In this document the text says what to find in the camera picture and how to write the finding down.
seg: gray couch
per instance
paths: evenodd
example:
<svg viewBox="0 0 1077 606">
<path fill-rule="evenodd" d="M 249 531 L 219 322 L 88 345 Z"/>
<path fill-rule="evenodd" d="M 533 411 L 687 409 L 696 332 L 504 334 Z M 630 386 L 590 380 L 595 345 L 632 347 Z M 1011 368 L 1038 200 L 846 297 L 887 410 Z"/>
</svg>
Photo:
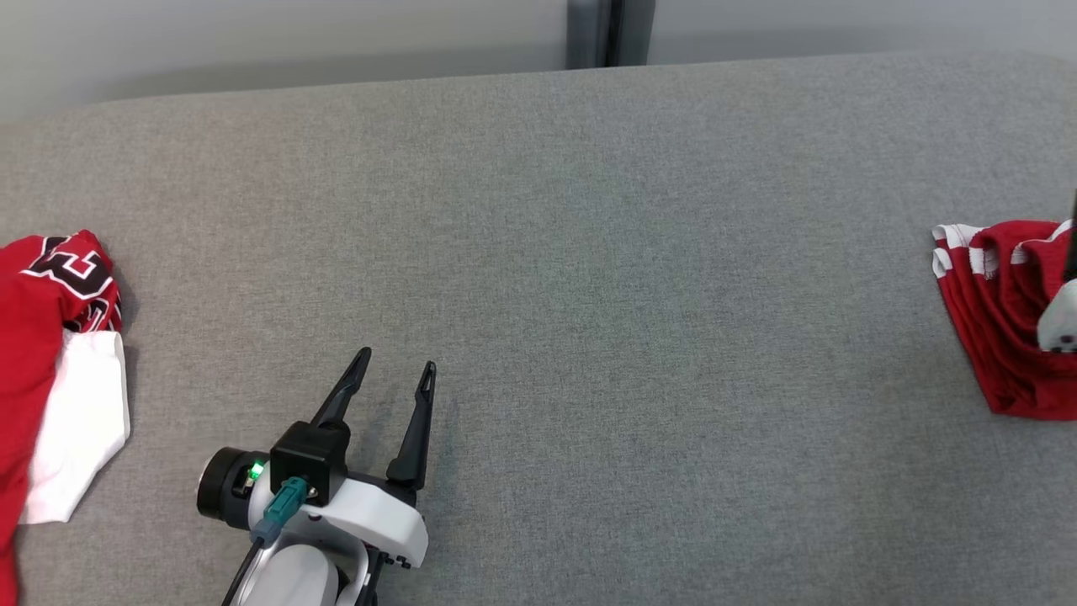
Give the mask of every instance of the gray couch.
<svg viewBox="0 0 1077 606">
<path fill-rule="evenodd" d="M 381 474 L 439 366 L 381 604 L 1072 604 L 1077 425 L 992 415 L 928 228 L 1060 219 L 1077 68 L 848 56 L 107 103 L 3 128 L 0 240 L 96 231 L 132 435 L 24 602 L 216 604 L 195 511 L 358 348 Z"/>
</svg>

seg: white trim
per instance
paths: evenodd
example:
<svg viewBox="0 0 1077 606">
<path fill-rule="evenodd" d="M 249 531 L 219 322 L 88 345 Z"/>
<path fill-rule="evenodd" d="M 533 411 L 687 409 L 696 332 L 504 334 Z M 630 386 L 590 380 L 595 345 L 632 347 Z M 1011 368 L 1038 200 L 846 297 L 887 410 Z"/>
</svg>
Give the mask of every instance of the white trim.
<svg viewBox="0 0 1077 606">
<path fill-rule="evenodd" d="M 936 248 L 932 253 L 932 270 L 935 271 L 935 277 L 941 279 L 952 268 L 953 260 L 950 259 L 950 253 L 947 249 Z"/>
<path fill-rule="evenodd" d="M 960 248 L 968 245 L 973 241 L 973 236 L 982 231 L 987 227 L 976 227 L 964 223 L 952 225 L 935 225 L 932 227 L 932 237 L 936 240 L 945 239 L 947 248 Z"/>
<path fill-rule="evenodd" d="M 1050 237 L 1048 237 L 1047 239 L 1026 239 L 1024 241 L 1018 242 L 1018 244 L 1013 246 L 1013 252 L 1010 254 L 1010 264 L 1020 265 L 1021 263 L 1027 263 L 1030 255 L 1029 252 L 1024 249 L 1025 243 L 1030 241 L 1041 241 L 1044 243 L 1054 241 L 1059 236 L 1066 232 L 1069 229 L 1069 227 L 1073 226 L 1073 222 L 1074 222 L 1073 219 L 1066 219 L 1065 221 L 1060 223 L 1058 227 L 1054 228 L 1054 232 L 1052 232 Z"/>
<path fill-rule="evenodd" d="M 969 248 L 968 263 L 974 274 L 992 279 L 998 272 L 998 253 L 994 248 Z"/>
</svg>

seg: black mount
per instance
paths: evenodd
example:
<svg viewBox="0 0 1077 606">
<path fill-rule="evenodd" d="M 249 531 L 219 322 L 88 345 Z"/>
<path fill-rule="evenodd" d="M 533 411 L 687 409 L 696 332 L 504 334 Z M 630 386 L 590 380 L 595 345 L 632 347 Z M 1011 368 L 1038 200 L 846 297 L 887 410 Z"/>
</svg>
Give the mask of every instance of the black mount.
<svg viewBox="0 0 1077 606">
<path fill-rule="evenodd" d="M 345 456 L 351 431 L 344 422 L 352 396 L 359 392 L 370 364 L 370 349 L 363 348 L 348 365 L 328 397 L 310 423 L 292 424 L 269 451 L 270 490 L 274 494 L 291 477 L 299 477 L 310 485 L 308 502 L 319 507 L 328 505 L 345 478 L 379 487 L 393 497 L 415 507 L 416 493 L 426 480 L 426 453 L 430 449 L 430 426 L 433 414 L 434 384 L 437 367 L 426 363 L 419 387 L 415 392 L 415 412 L 408 424 L 400 453 L 389 464 L 384 480 L 363 474 L 349 474 Z"/>
<path fill-rule="evenodd" d="M 1077 227 L 1077 193 L 1074 193 L 1073 225 L 1069 227 L 1069 250 L 1066 253 L 1066 266 L 1062 269 L 1062 283 L 1077 280 L 1077 237 L 1073 236 Z"/>
</svg>

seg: gray wall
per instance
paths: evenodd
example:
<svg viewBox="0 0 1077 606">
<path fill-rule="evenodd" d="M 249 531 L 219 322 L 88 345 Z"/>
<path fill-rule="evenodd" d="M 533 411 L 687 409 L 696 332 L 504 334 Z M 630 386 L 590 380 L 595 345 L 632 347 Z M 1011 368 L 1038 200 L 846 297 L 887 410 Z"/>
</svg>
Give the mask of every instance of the gray wall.
<svg viewBox="0 0 1077 606">
<path fill-rule="evenodd" d="M 952 47 L 1077 60 L 1077 0 L 658 0 L 648 62 Z"/>
<path fill-rule="evenodd" d="M 206 90 L 560 69 L 565 0 L 4 0 L 0 122 Z"/>
</svg>

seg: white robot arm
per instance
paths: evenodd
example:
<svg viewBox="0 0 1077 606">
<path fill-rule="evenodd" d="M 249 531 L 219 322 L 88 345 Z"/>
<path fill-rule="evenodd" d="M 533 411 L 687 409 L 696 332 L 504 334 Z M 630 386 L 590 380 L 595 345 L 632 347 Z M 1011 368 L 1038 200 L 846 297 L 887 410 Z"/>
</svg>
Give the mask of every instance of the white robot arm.
<svg viewBox="0 0 1077 606">
<path fill-rule="evenodd" d="M 1074 199 L 1073 222 L 1077 225 L 1077 199 Z M 1039 349 L 1055 354 L 1077 353 L 1077 238 L 1073 237 L 1072 229 L 1062 287 L 1051 298 L 1036 327 Z"/>
<path fill-rule="evenodd" d="M 380 479 L 349 473 L 344 461 L 344 414 L 369 358 L 370 350 L 361 350 L 314 419 L 293 424 L 268 454 L 225 448 L 207 464 L 198 511 L 255 529 L 223 606 L 373 606 L 383 566 L 422 565 L 429 538 L 415 505 L 425 482 L 437 369 L 426 364 L 400 454 Z M 266 541 L 263 518 L 290 478 L 303 480 L 306 501 Z"/>
</svg>

